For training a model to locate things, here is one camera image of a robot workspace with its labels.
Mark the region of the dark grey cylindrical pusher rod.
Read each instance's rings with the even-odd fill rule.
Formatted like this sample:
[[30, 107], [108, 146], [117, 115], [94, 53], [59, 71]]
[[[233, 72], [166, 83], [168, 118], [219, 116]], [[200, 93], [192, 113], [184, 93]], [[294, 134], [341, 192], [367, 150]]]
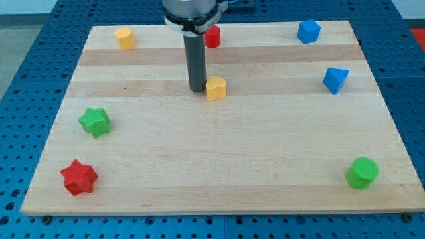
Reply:
[[198, 35], [196, 37], [184, 36], [183, 41], [189, 77], [189, 88], [193, 92], [203, 92], [207, 81], [204, 37], [203, 35]]

